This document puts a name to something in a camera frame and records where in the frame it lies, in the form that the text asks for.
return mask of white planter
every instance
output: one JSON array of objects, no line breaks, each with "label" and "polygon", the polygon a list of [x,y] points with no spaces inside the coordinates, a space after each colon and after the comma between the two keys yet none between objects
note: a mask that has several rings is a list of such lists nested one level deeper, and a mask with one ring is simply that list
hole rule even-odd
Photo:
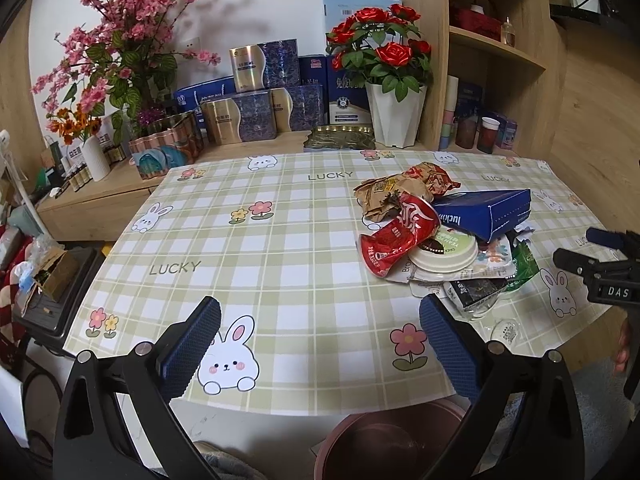
[{"label": "white planter", "polygon": [[404,100],[399,103],[395,92],[383,94],[382,85],[367,83],[376,142],[397,148],[413,146],[426,95],[426,86],[420,87],[420,93],[410,89]]},{"label": "white planter", "polygon": [[91,173],[92,179],[97,182],[98,180],[104,179],[109,174],[111,168],[109,167],[107,158],[102,152],[100,141],[97,136],[89,136],[86,142],[80,146],[80,151],[82,152],[82,156],[84,157],[86,166],[89,169],[89,173]]}]

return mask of small bottle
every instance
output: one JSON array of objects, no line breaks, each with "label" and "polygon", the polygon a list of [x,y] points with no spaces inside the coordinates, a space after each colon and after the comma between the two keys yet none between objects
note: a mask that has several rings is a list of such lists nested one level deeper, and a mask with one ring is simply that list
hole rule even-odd
[{"label": "small bottle", "polygon": [[500,27],[500,41],[505,45],[516,46],[516,30],[513,27],[513,23],[509,21],[508,16],[507,21]]}]

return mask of green plaid pattern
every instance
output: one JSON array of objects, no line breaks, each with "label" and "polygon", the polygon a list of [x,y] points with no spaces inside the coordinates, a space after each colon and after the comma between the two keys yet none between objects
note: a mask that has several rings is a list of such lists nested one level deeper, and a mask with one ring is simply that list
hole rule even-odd
[{"label": "green plaid pattern", "polygon": [[[536,192],[540,198],[532,196],[529,218],[536,229],[532,250],[553,276],[558,271],[552,253],[558,247],[613,257],[582,239],[587,227],[600,222],[540,161],[412,151],[368,153],[372,160],[349,151],[275,158],[275,165],[265,162],[253,171],[247,158],[197,164],[196,172],[171,170],[107,257],[65,349],[78,354],[89,348],[98,357],[126,354],[141,341],[157,340],[210,295],[223,309],[222,336],[240,317],[254,318],[246,345],[259,375],[248,391],[223,388],[209,395],[196,374],[187,400],[260,413],[323,415],[384,410],[452,394],[428,344],[424,352],[418,345],[415,355],[403,358],[408,365],[399,363],[414,369],[398,367],[390,334],[407,323],[420,328],[420,300],[408,285],[370,274],[356,249],[358,235],[372,231],[352,189],[422,161],[445,168],[462,190]],[[172,210],[146,232],[133,230],[156,203],[160,211]],[[247,215],[232,217],[241,208]],[[473,325],[487,340],[496,322],[516,319],[522,334],[514,351],[542,355],[607,309],[586,301],[576,277],[569,278],[568,288],[577,305],[574,316],[556,315],[538,275]],[[113,319],[109,325],[103,312],[118,317],[114,331],[107,331]]]}]

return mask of ribbed white vase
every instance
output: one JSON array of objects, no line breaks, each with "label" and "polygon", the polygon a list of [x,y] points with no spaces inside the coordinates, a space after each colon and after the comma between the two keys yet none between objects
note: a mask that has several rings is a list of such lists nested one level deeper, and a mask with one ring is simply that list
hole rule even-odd
[{"label": "ribbed white vase", "polygon": [[383,94],[382,85],[367,83],[376,142],[396,148],[413,146],[426,95],[427,87],[422,86],[420,93],[410,89],[402,102],[398,102],[395,92]]},{"label": "ribbed white vase", "polygon": [[89,173],[91,173],[92,179],[97,182],[98,180],[104,179],[109,174],[111,168],[109,167],[107,158],[102,152],[100,141],[97,136],[89,136],[86,142],[80,146],[80,151],[82,152],[82,156],[84,157],[86,166],[89,169]]}]

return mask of metal screw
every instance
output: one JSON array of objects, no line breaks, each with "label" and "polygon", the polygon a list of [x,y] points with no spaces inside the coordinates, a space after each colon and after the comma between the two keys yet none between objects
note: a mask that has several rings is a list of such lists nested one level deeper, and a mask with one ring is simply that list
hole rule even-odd
[{"label": "metal screw", "polygon": [[151,352],[151,349],[154,346],[149,342],[149,341],[145,341],[143,343],[138,343],[136,345],[136,354],[143,356],[143,355],[147,355],[149,352]]},{"label": "metal screw", "polygon": [[499,341],[489,341],[489,344],[486,347],[489,352],[495,355],[500,355],[504,352],[504,345]]},{"label": "metal screw", "polygon": [[88,350],[82,350],[79,354],[78,354],[78,362],[79,363],[85,363],[87,362],[89,359],[91,359],[91,352],[89,352]]},{"label": "metal screw", "polygon": [[548,354],[549,359],[551,359],[555,363],[559,363],[562,361],[562,354],[558,350],[552,350]]}]

